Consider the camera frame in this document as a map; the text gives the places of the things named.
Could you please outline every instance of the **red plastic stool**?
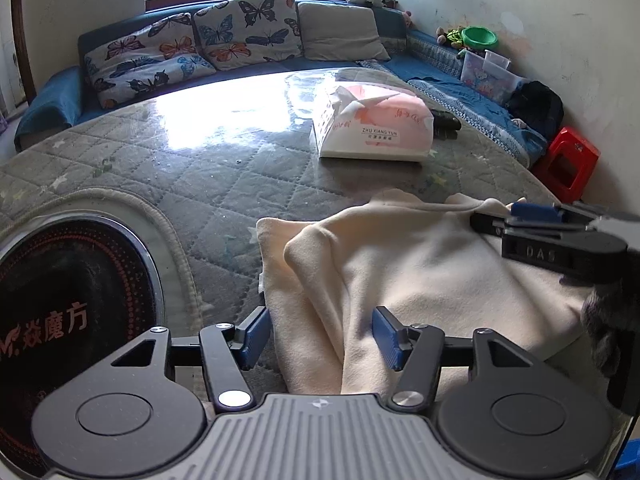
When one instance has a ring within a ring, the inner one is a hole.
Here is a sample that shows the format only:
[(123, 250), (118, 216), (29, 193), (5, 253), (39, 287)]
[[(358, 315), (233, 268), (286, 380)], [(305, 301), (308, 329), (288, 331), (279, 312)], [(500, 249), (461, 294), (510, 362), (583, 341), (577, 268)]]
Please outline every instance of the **red plastic stool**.
[(598, 148), (573, 128), (565, 127), (531, 173), (562, 202), (571, 203), (582, 196), (599, 157)]

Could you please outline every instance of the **transparent plastic container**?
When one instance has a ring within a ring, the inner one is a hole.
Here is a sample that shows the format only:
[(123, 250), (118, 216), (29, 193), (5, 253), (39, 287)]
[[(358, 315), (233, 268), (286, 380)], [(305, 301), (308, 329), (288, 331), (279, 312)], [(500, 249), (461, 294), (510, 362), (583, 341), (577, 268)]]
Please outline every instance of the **transparent plastic container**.
[(500, 54), (496, 54), (495, 52), (491, 52), (490, 50), (485, 50), (484, 60), (505, 70), (508, 70), (509, 65), (511, 64), (511, 59), (501, 56)]
[(467, 51), (460, 81), (499, 105), (504, 105), (516, 88), (527, 80)]

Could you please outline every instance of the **green plastic basin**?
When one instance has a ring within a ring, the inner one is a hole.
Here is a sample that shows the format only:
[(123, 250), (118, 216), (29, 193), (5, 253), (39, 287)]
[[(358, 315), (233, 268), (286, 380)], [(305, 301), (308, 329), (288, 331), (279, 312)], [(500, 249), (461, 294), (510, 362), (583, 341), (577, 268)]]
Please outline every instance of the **green plastic basin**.
[(491, 48), (498, 43), (498, 36), (484, 27), (467, 27), (462, 30), (462, 40), (466, 46), (477, 50)]

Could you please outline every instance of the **floor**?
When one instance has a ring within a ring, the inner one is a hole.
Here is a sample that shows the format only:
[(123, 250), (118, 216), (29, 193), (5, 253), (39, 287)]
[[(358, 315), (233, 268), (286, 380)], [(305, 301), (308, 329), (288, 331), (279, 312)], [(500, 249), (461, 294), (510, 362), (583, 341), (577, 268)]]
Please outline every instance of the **floor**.
[(0, 134), (0, 165), (4, 164), (16, 154), (14, 146), (15, 131), (20, 123), (20, 117), (27, 109), (27, 106), (28, 105), (24, 103), (18, 107), (17, 113), (14, 116), (15, 119), (10, 119), (9, 127)]

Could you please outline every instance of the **black bag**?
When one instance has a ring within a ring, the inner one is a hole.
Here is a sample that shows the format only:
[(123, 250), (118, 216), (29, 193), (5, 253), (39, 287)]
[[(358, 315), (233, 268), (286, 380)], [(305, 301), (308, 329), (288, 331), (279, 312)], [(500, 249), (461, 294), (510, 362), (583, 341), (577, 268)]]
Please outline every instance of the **black bag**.
[(513, 93), (505, 108), (512, 117), (525, 121), (549, 142), (558, 134), (564, 117), (562, 99), (540, 81), (525, 83)]

